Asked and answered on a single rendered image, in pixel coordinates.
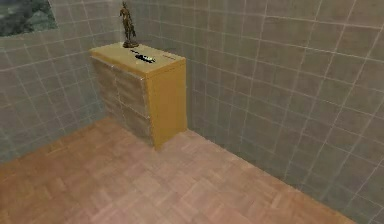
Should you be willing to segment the bronze figure statue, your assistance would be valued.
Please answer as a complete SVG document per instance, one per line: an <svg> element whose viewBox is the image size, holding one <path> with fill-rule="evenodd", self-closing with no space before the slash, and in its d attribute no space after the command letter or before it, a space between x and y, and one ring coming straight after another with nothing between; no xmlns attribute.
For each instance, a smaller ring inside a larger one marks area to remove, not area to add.
<svg viewBox="0 0 384 224"><path fill-rule="evenodd" d="M124 28L125 40L123 42L123 47L124 48L138 47L139 43L133 40L133 37L136 36L135 27L131 18L131 13L125 1L122 2L122 8L119 11L119 16L122 18L122 25Z"/></svg>

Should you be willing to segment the yellow chest of drawers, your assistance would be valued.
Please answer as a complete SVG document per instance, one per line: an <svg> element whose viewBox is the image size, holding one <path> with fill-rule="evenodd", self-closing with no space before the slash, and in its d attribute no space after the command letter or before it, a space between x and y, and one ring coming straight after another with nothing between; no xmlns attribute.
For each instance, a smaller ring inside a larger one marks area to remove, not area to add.
<svg viewBox="0 0 384 224"><path fill-rule="evenodd" d="M105 109L124 128L155 149L187 129L184 57L121 42L93 48L90 57Z"/></svg>

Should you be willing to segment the black remote control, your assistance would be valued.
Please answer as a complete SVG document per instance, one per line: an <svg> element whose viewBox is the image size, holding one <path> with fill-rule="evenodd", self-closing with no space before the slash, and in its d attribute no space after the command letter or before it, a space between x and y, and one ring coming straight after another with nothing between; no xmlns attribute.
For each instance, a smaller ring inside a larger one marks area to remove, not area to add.
<svg viewBox="0 0 384 224"><path fill-rule="evenodd" d="M151 57L148 57L148 56L145 56L145 55L142 55L142 54L137 54L137 55L135 55L135 57L137 59L145 61L147 63L155 63L156 62L156 60L154 58L151 58Z"/></svg>

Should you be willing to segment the dark framed wall picture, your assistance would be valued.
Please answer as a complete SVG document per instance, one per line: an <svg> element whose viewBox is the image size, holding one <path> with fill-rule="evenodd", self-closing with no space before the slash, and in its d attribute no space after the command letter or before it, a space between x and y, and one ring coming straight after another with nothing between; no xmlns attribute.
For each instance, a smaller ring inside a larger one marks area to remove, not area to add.
<svg viewBox="0 0 384 224"><path fill-rule="evenodd" d="M55 28L49 0L0 0L0 37Z"/></svg>

